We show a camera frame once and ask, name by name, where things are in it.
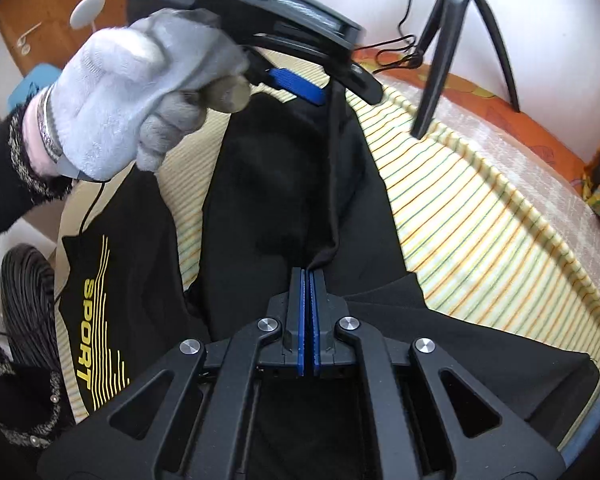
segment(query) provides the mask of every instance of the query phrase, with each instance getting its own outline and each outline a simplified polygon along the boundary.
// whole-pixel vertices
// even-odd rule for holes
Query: black cable
[[[100,183],[100,189],[98,190],[96,198],[93,199],[93,202],[91,202],[91,205],[87,209],[87,212],[82,217],[82,222],[80,222],[80,228],[78,229],[78,235],[82,234],[82,231],[84,229],[84,224],[86,223],[87,218],[91,214],[91,211],[93,211],[93,208],[98,203],[98,200],[100,200],[100,197],[102,196],[102,192],[104,191],[105,184],[106,184],[106,182]],[[58,292],[58,295],[54,298],[54,305],[58,304],[58,301],[60,301],[60,298],[62,297],[63,292],[64,292],[64,287],[62,288],[62,290],[60,292]]]
[[[87,209],[78,234],[104,192],[105,182]],[[14,362],[60,371],[54,306],[54,271],[35,248],[20,244],[5,254],[0,270],[0,294],[6,332]]]
[[[398,43],[400,41],[403,41],[405,43],[405,46],[401,46],[398,48],[384,48],[384,49],[380,50],[378,53],[376,53],[375,61],[376,61],[376,64],[378,64],[380,66],[380,68],[374,70],[374,72],[373,72],[374,74],[378,74],[380,72],[384,72],[385,70],[390,70],[392,68],[412,68],[409,66],[409,62],[411,60],[419,59],[422,57],[422,53],[418,50],[416,35],[405,34],[404,31],[402,30],[402,26],[404,25],[404,22],[407,21],[407,18],[409,17],[409,14],[411,12],[412,3],[413,3],[413,0],[408,0],[407,10],[405,11],[404,16],[402,17],[400,22],[398,22],[398,25],[396,27],[396,29],[398,30],[398,34],[399,34],[398,38],[395,38],[394,40],[381,41],[380,43],[374,43],[374,44],[370,44],[370,45],[360,46],[356,49],[356,50],[362,50],[364,48],[375,48],[377,46]],[[384,54],[385,52],[403,52],[404,56],[402,56],[400,59],[398,59],[396,61],[392,61],[389,63],[383,63],[380,61],[380,56],[382,56],[382,54]]]

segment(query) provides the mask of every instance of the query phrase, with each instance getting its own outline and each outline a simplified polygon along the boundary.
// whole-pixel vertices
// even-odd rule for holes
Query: white lamp
[[[82,0],[75,6],[69,18],[69,25],[73,30],[91,24],[91,31],[96,31],[95,19],[102,12],[105,0]]]

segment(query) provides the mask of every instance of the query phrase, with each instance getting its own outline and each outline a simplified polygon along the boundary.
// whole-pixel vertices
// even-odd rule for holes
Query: blue clamp pad
[[[314,376],[320,375],[320,326],[318,325],[318,298],[315,293],[314,272],[309,272],[309,296],[311,297],[311,326],[314,343]]]
[[[304,376],[304,316],[306,309],[306,271],[300,271],[300,312],[298,320],[298,376]]]
[[[322,88],[307,81],[304,77],[300,77],[295,72],[291,72],[291,70],[286,68],[271,68],[269,75],[280,86],[279,89],[281,90],[291,92],[293,95],[297,95],[317,106],[321,106],[326,102]]]

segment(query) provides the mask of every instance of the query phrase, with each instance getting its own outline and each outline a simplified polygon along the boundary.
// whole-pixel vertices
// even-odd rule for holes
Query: black tripod
[[[466,8],[470,0],[436,0],[433,6],[427,25],[425,25],[420,42],[418,43],[418,56],[413,59],[408,68],[417,68],[422,65],[424,53],[431,45],[431,41],[435,37],[438,30],[440,30],[440,38],[438,39],[438,46],[436,47],[436,53],[431,63],[431,69],[427,78],[427,84],[422,95],[422,101],[418,108],[418,113],[411,129],[411,135],[417,139],[421,139],[429,129],[431,120],[433,119],[433,113],[436,109],[436,105],[442,94],[444,88],[446,76],[449,73],[451,62],[453,61],[456,48],[458,47],[458,39],[460,38],[460,31],[462,30],[462,23],[464,22],[464,15],[466,14]],[[487,0],[473,0],[480,11],[482,20],[489,31],[491,41],[498,54],[502,71],[504,72],[504,79],[507,82],[507,89],[509,90],[509,97],[511,99],[511,106],[517,112],[520,111],[520,104],[518,103],[518,93],[516,92],[516,84],[513,81],[513,72],[511,71],[511,65],[509,63],[509,56],[504,46],[500,29],[496,23],[496,18],[493,15],[491,7],[487,3]]]

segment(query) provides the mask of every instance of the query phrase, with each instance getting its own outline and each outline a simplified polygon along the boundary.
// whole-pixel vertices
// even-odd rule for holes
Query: gloved hand
[[[207,107],[244,108],[247,66],[217,17],[202,9],[163,9],[127,28],[99,30],[40,97],[46,152],[61,173],[94,180],[109,180],[134,159],[140,170],[156,171],[202,126]]]

